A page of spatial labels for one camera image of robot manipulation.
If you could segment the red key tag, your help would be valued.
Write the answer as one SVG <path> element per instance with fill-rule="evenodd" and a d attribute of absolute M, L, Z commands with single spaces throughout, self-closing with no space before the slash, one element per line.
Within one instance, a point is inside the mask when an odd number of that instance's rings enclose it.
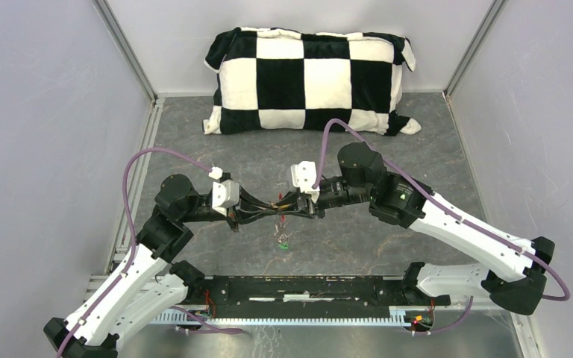
<path fill-rule="evenodd" d="M 281 192 L 279 193 L 278 198 L 279 198 L 279 200 L 282 200 L 283 195 Z M 285 215 L 280 215 L 280 223 L 282 225 L 286 224 L 286 216 Z"/>

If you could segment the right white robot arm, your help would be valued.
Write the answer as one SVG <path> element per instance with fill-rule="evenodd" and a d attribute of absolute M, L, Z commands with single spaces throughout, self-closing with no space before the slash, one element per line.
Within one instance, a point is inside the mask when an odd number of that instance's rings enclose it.
<path fill-rule="evenodd" d="M 388 171 L 382 155 L 363 142 L 345 145 L 337 159 L 341 174 L 328 179 L 318 175 L 312 161 L 291 165 L 292 187 L 306 214 L 321 218 L 330 208 L 368 203 L 379 221 L 431 236 L 474 259 L 465 265 L 412 263 L 401 284 L 406 302 L 477 296 L 532 315 L 545 299 L 552 240 L 517 237 L 459 210 L 429 186 Z"/>

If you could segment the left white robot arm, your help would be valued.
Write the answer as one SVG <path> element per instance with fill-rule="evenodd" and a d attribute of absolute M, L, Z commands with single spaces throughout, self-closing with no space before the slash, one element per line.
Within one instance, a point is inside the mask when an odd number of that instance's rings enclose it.
<path fill-rule="evenodd" d="M 122 262 L 76 311 L 45 325 L 57 356 L 117 357 L 159 314 L 203 298 L 204 283 L 190 276 L 188 265 L 173 262 L 193 237 L 188 222 L 224 220 L 236 230 L 290 207 L 254 198 L 227 175 L 207 194 L 198 193 L 185 175 L 169 176 L 143 228 L 130 229 L 131 246 Z"/>

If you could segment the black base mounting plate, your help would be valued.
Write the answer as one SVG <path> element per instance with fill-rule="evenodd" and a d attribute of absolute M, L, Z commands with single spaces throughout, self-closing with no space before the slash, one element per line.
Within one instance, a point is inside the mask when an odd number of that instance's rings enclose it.
<path fill-rule="evenodd" d="M 209 307 L 217 318 L 385 318 L 390 307 L 445 307 L 399 277 L 213 276 L 190 285 L 183 306 Z"/>

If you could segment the black and white checkered pillow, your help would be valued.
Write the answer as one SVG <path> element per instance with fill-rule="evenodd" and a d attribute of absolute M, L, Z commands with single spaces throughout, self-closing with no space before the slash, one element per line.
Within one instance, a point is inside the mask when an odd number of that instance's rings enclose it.
<path fill-rule="evenodd" d="M 396 110 L 402 74 L 416 68 L 403 36 L 237 27 L 215 37 L 204 62 L 217 80 L 207 135 L 352 128 L 395 136 L 422 128 Z"/>

